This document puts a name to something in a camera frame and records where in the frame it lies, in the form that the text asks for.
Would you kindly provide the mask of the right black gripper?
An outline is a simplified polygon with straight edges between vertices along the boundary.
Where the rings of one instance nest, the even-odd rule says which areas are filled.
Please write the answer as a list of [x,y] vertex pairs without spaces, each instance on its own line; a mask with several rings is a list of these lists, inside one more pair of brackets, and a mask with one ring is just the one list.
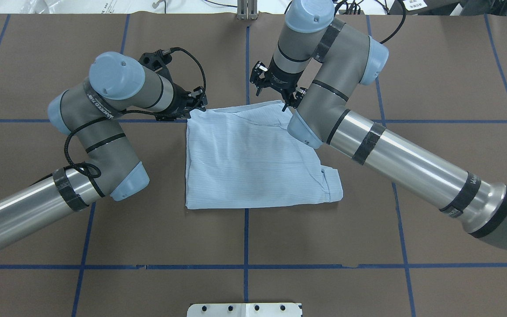
[[300,73],[290,74],[277,66],[272,58],[269,68],[262,62],[256,62],[251,70],[250,83],[256,88],[255,96],[259,96],[265,88],[273,88],[282,93],[284,106],[282,112],[287,107],[296,109],[304,98],[307,88],[297,88]]

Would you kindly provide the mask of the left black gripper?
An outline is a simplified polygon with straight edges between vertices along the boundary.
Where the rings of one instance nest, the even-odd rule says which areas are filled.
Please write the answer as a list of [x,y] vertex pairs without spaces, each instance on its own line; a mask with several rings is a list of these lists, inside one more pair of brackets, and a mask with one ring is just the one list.
[[173,84],[173,100],[170,104],[169,120],[188,120],[192,110],[206,111],[208,100],[203,86],[187,92],[177,84]]

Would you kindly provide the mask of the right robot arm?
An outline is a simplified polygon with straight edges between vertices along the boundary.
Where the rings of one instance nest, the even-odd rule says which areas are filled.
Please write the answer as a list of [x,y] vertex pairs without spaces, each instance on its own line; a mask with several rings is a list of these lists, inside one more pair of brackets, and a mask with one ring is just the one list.
[[458,220],[470,236],[507,250],[507,185],[489,183],[347,107],[357,85],[372,84],[389,50],[336,18],[331,0],[294,0],[268,66],[250,82],[294,108],[288,133],[314,149],[344,153]]

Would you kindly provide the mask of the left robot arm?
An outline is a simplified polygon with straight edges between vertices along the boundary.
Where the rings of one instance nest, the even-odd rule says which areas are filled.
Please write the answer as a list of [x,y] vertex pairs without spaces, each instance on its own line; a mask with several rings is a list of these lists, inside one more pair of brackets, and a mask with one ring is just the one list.
[[97,56],[87,77],[48,105],[51,125],[65,135],[66,165],[0,200],[0,251],[103,197],[121,201],[147,187],[149,175],[119,120],[187,120],[205,110],[206,84],[203,66],[183,48],[138,59]]

